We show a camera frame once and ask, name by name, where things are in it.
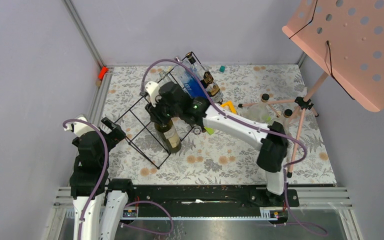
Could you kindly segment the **black wire wine rack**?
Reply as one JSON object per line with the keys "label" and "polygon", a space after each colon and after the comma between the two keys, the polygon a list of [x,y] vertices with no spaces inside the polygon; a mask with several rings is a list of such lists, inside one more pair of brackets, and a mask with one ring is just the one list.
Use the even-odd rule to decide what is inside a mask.
{"label": "black wire wine rack", "polygon": [[[168,71],[157,81],[147,80],[153,67],[163,62],[174,65],[172,70],[179,71],[177,77],[169,79],[172,74]],[[177,133],[173,119],[180,118],[190,126],[204,128],[205,110],[211,105],[192,67],[193,64],[185,59],[160,59],[151,64],[139,84],[140,99],[118,117],[122,120],[125,115],[132,115],[143,131],[147,131],[148,126],[154,127],[155,133],[149,131],[148,134],[168,157],[182,147],[182,138]],[[197,86],[202,93],[194,94],[193,86]]]}

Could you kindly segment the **blue triangular bottle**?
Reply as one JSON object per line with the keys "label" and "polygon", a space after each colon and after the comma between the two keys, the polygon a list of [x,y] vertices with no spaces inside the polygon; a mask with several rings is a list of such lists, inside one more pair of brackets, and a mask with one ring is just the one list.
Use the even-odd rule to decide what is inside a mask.
{"label": "blue triangular bottle", "polygon": [[[211,93],[209,92],[208,84],[205,83],[203,79],[203,74],[202,72],[200,72],[200,70],[203,70],[203,67],[198,64],[197,60],[192,55],[190,55],[187,56],[186,59],[183,60],[181,63],[185,65],[200,80],[202,86],[205,88],[207,94],[210,96]],[[180,82],[185,87],[187,93],[192,98],[206,97],[204,91],[201,89],[198,82],[195,80],[195,78],[190,72],[188,72],[182,66],[176,66],[173,70],[178,80],[180,80]]]}

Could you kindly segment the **clear bottle black cap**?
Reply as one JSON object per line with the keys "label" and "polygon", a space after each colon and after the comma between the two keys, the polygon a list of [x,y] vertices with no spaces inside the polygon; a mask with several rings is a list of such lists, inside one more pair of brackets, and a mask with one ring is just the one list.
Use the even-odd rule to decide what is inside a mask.
{"label": "clear bottle black cap", "polygon": [[293,111],[291,109],[285,109],[279,118],[279,122],[282,124],[284,132],[286,135],[290,134],[290,117],[292,116]]}

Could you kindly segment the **short clear glass bottle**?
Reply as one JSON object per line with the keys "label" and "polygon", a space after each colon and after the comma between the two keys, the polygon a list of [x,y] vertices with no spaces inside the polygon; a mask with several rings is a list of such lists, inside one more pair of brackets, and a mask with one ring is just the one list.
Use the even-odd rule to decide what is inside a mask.
{"label": "short clear glass bottle", "polygon": [[260,98],[260,102],[252,105],[248,109],[246,118],[251,121],[268,124],[272,120],[267,108],[269,99],[270,96],[267,93],[264,93]]}

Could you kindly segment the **clear bottle gold label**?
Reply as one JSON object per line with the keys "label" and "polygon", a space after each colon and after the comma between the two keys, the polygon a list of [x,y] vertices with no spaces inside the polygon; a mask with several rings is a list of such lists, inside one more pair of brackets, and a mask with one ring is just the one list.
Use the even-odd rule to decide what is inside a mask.
{"label": "clear bottle gold label", "polygon": [[185,55],[189,63],[189,69],[198,77],[200,83],[205,88],[206,93],[210,96],[214,103],[223,103],[223,93],[219,85],[214,80],[208,66],[200,64],[194,57],[192,52]]}

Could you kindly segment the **dark green wine bottle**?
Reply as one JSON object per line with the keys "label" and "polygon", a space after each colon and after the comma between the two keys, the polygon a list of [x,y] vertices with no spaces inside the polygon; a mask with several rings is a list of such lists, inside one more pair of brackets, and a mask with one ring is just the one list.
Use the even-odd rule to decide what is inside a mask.
{"label": "dark green wine bottle", "polygon": [[175,154],[180,151],[182,142],[172,120],[166,125],[154,123],[154,128],[169,153]]}

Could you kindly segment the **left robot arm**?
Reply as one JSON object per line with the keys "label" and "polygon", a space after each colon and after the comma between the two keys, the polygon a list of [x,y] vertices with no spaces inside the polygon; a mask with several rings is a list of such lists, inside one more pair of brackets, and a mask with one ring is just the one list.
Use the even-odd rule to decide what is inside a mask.
{"label": "left robot arm", "polygon": [[77,148],[73,173],[69,179],[74,207],[75,240],[113,240],[124,207],[135,200],[130,179],[109,179],[110,151],[126,138],[122,128],[103,118],[106,133],[80,114],[65,120],[63,128],[75,134],[72,144]]}

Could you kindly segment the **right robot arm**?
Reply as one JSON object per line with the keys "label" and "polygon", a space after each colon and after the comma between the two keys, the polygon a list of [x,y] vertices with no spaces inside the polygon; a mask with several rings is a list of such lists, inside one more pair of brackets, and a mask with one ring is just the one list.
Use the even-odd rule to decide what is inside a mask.
{"label": "right robot arm", "polygon": [[299,140],[287,135],[279,122],[275,121],[268,125],[252,121],[228,112],[214,103],[197,75],[179,61],[167,60],[185,70],[187,76],[192,77],[198,84],[204,97],[192,98],[182,87],[172,81],[164,85],[146,81],[149,71],[163,62],[164,59],[159,59],[152,63],[141,80],[140,94],[144,97],[149,96],[150,103],[146,106],[146,110],[151,121],[165,125],[172,118],[180,118],[190,125],[222,131],[254,147],[259,151],[256,163],[266,172],[267,201],[273,206],[281,205],[287,199],[287,168],[290,164],[285,161],[285,157],[289,142],[299,145],[303,150],[303,156],[296,160],[296,163],[305,159],[308,153],[307,147]]}

